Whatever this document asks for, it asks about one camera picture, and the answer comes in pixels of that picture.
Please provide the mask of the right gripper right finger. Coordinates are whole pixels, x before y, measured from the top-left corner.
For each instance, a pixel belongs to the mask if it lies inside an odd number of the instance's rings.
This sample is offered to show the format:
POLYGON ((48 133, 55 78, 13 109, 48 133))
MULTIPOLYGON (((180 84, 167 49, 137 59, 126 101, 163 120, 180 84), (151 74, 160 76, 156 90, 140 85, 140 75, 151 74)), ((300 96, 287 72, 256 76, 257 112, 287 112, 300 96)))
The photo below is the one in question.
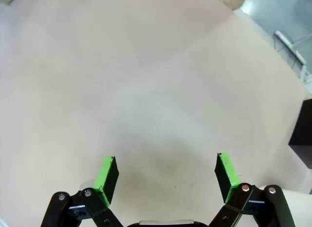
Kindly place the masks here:
POLYGON ((224 206, 209 226, 234 227, 243 215, 253 216, 259 227, 295 226, 280 186, 268 185, 259 189, 241 182, 227 153, 218 153, 214 171, 224 206))

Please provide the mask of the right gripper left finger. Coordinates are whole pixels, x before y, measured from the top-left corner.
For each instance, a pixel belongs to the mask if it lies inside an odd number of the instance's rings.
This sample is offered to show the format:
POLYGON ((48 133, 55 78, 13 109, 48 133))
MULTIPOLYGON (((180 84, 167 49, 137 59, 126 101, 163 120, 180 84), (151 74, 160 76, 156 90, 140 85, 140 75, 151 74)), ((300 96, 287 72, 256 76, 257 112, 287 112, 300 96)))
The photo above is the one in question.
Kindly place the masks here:
POLYGON ((116 158, 105 157, 91 187, 72 196, 65 191, 53 194, 41 226, 78 227, 83 220, 91 219, 97 227, 121 227, 121 222, 109 208, 118 176, 116 158))

